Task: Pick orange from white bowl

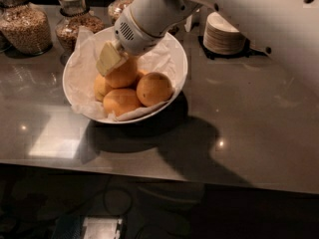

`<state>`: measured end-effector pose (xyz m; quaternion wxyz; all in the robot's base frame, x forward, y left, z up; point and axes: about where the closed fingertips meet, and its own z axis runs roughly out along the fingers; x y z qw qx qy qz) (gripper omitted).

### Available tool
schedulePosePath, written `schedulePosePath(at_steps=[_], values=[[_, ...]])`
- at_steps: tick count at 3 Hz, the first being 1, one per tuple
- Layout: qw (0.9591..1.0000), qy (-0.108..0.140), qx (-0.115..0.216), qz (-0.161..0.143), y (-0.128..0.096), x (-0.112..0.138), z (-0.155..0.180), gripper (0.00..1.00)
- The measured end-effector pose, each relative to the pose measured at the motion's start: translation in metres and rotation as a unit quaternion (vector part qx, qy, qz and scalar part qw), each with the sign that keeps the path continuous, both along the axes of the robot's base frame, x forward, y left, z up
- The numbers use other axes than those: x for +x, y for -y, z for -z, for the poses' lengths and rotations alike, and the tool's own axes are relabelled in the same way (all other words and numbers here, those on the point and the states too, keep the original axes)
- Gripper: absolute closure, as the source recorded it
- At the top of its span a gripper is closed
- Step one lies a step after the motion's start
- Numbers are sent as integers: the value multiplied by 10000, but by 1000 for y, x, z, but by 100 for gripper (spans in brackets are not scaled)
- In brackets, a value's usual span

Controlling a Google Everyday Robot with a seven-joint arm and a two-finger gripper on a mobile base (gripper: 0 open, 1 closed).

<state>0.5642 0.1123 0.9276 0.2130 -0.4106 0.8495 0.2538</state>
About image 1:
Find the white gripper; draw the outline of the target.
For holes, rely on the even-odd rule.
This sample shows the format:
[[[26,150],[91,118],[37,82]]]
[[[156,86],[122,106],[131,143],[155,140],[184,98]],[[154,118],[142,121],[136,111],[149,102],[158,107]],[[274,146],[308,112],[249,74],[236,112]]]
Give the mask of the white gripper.
[[[125,63],[153,49],[166,32],[199,8],[187,0],[134,0],[114,26],[117,41],[105,43],[96,63],[104,77]]]

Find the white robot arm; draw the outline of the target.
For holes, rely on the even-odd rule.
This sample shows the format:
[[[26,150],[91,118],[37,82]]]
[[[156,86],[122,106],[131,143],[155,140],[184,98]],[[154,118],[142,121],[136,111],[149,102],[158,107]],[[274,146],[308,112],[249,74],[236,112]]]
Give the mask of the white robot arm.
[[[134,0],[116,21],[115,47],[142,55],[202,6],[319,94],[319,0]]]

